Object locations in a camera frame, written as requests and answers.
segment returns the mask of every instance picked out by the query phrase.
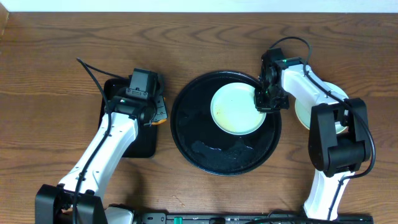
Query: white wall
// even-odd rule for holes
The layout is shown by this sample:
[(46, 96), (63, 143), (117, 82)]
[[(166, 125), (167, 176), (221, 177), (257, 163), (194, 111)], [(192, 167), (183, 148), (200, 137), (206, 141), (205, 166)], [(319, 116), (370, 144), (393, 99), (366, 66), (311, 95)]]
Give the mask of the white wall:
[(398, 0), (0, 0), (10, 12), (398, 12)]

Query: wooden table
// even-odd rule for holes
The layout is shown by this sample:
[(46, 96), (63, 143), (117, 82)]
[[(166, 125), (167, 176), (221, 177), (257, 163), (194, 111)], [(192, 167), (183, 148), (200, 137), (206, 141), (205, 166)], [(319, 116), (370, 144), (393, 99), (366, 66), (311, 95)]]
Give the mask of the wooden table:
[[(320, 78), (368, 106), (376, 166), (350, 181), (339, 212), (396, 222), (397, 21), (396, 14), (11, 13), (0, 43), (0, 222), (32, 223), (40, 186), (56, 185), (96, 133), (101, 95), (76, 57), (124, 76), (136, 67), (164, 74), (170, 112), (179, 91), (203, 73), (227, 69), (256, 77), (261, 55), (288, 35), (311, 42), (310, 65)], [(280, 46), (288, 57), (307, 54), (296, 40)], [(100, 83), (108, 79), (96, 76)], [(180, 213), (299, 210), (314, 175), (308, 131), (294, 109), (282, 111), (282, 122), (269, 160), (235, 177), (193, 167), (167, 122), (159, 126), (152, 159), (121, 160), (104, 205)]]

